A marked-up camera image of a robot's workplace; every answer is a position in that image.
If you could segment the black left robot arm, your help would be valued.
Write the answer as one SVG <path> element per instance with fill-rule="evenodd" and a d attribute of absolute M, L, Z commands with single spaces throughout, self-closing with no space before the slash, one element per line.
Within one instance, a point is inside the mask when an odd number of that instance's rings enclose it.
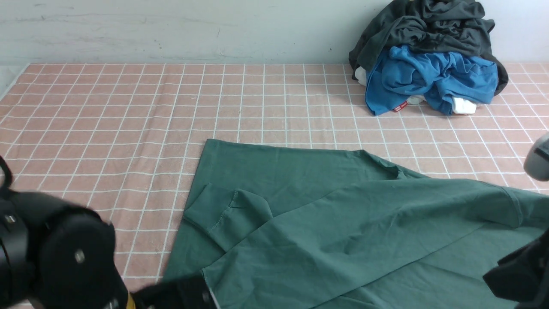
<path fill-rule="evenodd" d="M 1 307 L 217 309 L 204 276 L 131 292 L 114 261 L 116 232 L 96 211 L 37 191 L 14 191 L 1 160 Z"/>

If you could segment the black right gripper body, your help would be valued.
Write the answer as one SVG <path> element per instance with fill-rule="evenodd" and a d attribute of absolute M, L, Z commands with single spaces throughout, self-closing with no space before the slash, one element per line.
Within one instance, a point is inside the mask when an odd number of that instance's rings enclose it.
<path fill-rule="evenodd" d="M 549 233 L 513 251 L 483 276 L 492 293 L 516 309 L 549 307 Z"/>

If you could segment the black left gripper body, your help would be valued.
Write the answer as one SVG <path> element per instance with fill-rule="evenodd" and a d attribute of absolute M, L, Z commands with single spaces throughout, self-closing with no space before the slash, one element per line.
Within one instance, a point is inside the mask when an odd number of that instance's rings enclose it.
<path fill-rule="evenodd" d="M 219 309 L 204 276 L 193 275 L 149 285 L 130 293 L 136 309 Z"/>

